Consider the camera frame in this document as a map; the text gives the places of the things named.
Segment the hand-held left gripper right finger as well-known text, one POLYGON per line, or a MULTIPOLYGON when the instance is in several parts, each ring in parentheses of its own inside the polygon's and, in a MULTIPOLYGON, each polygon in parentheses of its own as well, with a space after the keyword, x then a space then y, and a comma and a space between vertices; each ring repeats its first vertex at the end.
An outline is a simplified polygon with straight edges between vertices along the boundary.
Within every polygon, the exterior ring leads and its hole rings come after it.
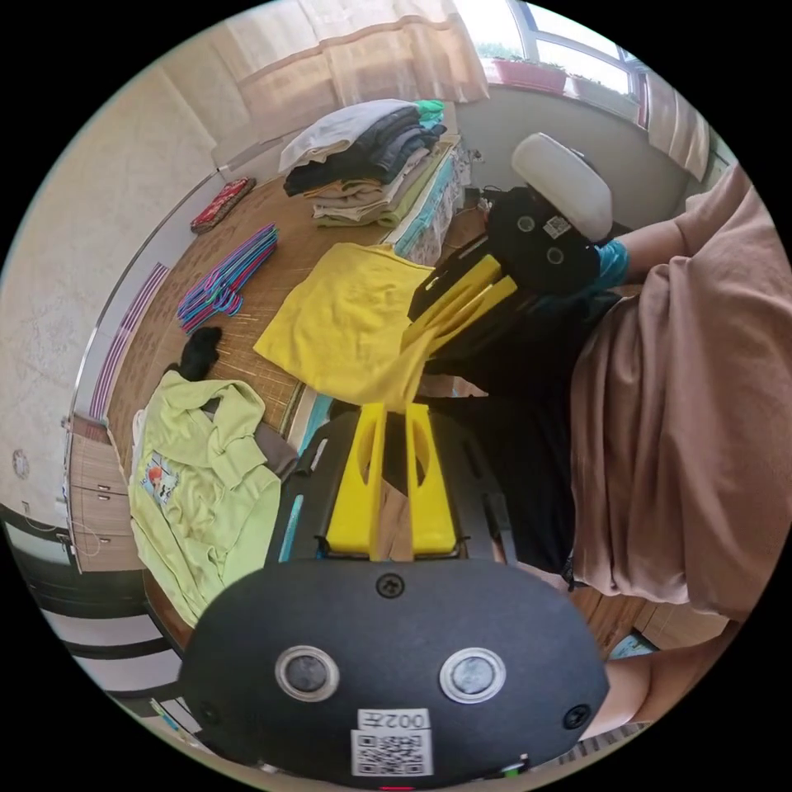
POLYGON ((460 539, 429 407, 412 403, 407 406, 404 418, 412 554, 456 556, 460 539))

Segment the person's right hand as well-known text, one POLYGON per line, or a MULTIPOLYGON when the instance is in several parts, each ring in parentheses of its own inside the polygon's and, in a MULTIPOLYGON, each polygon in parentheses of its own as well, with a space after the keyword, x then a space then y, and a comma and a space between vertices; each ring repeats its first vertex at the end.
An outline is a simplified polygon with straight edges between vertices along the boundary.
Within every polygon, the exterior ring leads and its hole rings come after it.
POLYGON ((627 247, 617 238, 596 247, 599 272, 593 289, 596 292, 613 290, 627 284, 630 256, 627 247))

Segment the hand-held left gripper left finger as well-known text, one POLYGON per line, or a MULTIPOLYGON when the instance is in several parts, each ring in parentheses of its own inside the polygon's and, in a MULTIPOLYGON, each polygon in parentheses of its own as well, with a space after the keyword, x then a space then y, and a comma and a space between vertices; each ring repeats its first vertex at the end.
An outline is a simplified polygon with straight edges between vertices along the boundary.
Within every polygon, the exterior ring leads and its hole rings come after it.
POLYGON ((387 411, 370 403, 358 413, 326 540, 335 555, 380 561, 378 549, 387 411))

